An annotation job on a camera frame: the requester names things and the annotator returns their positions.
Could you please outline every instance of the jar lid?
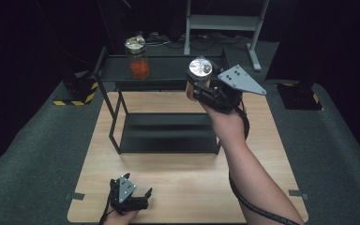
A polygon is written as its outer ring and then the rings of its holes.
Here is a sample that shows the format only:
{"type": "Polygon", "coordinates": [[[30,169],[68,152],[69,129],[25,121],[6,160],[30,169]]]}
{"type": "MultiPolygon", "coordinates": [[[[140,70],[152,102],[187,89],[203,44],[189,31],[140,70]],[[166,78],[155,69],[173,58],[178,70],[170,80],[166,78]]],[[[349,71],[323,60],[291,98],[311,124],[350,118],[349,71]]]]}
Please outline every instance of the jar lid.
{"type": "Polygon", "coordinates": [[[200,81],[206,80],[212,73],[212,63],[203,56],[199,56],[192,60],[188,67],[200,81]]]}
{"type": "Polygon", "coordinates": [[[125,48],[128,53],[143,53],[145,51],[145,40],[142,36],[128,38],[125,41],[125,48]]]}

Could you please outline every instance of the hand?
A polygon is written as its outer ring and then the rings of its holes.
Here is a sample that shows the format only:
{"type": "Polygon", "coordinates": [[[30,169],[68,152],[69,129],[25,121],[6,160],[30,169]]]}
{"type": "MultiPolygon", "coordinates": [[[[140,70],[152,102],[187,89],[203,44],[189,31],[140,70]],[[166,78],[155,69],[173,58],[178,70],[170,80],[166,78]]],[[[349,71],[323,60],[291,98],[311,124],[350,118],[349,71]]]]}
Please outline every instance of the hand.
{"type": "Polygon", "coordinates": [[[201,103],[201,105],[212,119],[213,130],[223,146],[245,143],[244,122],[236,111],[225,114],[216,112],[214,109],[203,103],[201,103]]]}
{"type": "MultiPolygon", "coordinates": [[[[107,212],[111,212],[113,208],[109,206],[107,212]]],[[[134,219],[140,210],[130,211],[125,213],[124,215],[118,214],[116,211],[111,212],[107,215],[107,219],[104,222],[104,225],[128,225],[132,219],[134,219]]]]}

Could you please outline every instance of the wooden table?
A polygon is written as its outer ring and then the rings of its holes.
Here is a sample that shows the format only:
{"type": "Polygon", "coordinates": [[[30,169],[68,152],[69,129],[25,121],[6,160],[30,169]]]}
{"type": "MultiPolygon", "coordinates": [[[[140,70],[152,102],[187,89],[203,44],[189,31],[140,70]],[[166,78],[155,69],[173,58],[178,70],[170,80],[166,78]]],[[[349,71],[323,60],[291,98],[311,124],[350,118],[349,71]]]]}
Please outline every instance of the wooden table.
{"type": "MultiPolygon", "coordinates": [[[[203,113],[198,102],[184,92],[126,92],[127,107],[141,113],[203,113]]],[[[109,93],[116,99],[117,93],[109,93]]],[[[292,168],[265,97],[244,94],[250,133],[249,147],[268,173],[288,195],[298,190],[292,168]]],[[[120,112],[114,133],[120,140],[125,114],[120,112]]],[[[108,137],[112,117],[103,103],[75,192],[84,199],[72,200],[71,222],[98,222],[110,191],[110,180],[130,173],[138,187],[133,196],[153,188],[149,207],[134,223],[241,223],[245,222],[229,181],[223,150],[215,154],[118,155],[108,137]]],[[[290,197],[304,221],[308,212],[301,197],[290,197]]]]}

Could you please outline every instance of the orange contents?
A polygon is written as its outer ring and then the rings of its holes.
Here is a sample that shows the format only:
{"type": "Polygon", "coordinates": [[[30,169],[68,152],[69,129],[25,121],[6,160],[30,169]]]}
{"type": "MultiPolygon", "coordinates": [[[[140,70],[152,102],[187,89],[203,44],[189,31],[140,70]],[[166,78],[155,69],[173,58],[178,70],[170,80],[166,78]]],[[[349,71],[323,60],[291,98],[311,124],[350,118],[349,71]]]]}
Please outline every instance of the orange contents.
{"type": "Polygon", "coordinates": [[[145,79],[150,73],[148,63],[145,61],[135,61],[130,64],[131,74],[135,79],[145,79]]]}

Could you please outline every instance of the black metal rack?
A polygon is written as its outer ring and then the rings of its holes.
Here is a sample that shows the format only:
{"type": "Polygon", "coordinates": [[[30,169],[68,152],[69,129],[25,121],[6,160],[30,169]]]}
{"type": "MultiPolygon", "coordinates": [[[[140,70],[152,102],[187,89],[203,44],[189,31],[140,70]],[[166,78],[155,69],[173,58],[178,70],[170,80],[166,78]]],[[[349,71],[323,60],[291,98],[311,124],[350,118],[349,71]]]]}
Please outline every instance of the black metal rack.
{"type": "MultiPolygon", "coordinates": [[[[130,74],[125,55],[108,55],[103,47],[94,70],[98,86],[112,116],[110,140],[118,154],[122,153],[216,153],[216,135],[206,113],[129,112],[122,92],[184,91],[189,63],[198,55],[149,56],[150,74],[145,80],[135,80],[130,74]],[[104,83],[113,83],[118,98],[115,109],[108,98],[104,83]],[[118,112],[123,107],[126,119],[121,144],[113,133],[118,112]]],[[[205,55],[217,67],[227,69],[222,55],[205,55]]],[[[211,85],[217,79],[212,78],[211,85]]]]}

